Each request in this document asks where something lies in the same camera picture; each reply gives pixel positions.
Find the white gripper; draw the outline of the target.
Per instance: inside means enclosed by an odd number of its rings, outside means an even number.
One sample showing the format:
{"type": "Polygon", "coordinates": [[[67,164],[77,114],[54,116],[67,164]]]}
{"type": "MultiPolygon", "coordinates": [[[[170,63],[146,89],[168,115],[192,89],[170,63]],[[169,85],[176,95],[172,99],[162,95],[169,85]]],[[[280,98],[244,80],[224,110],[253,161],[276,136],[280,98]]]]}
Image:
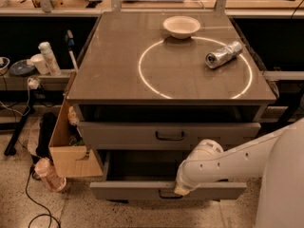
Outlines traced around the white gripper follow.
{"type": "Polygon", "coordinates": [[[186,196],[190,192],[196,190],[199,186],[198,183],[191,182],[185,178],[182,173],[178,173],[176,176],[174,193],[180,196],[186,196]]]}

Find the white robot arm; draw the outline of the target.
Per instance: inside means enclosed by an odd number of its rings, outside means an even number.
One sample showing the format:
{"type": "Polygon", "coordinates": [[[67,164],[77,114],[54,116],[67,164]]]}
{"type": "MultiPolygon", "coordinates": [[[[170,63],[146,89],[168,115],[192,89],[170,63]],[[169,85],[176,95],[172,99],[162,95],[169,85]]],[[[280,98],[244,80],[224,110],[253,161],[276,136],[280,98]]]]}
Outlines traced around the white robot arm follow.
{"type": "Polygon", "coordinates": [[[256,228],[304,228],[304,120],[227,151],[201,141],[180,164],[174,192],[206,182],[261,177],[256,228]]]}

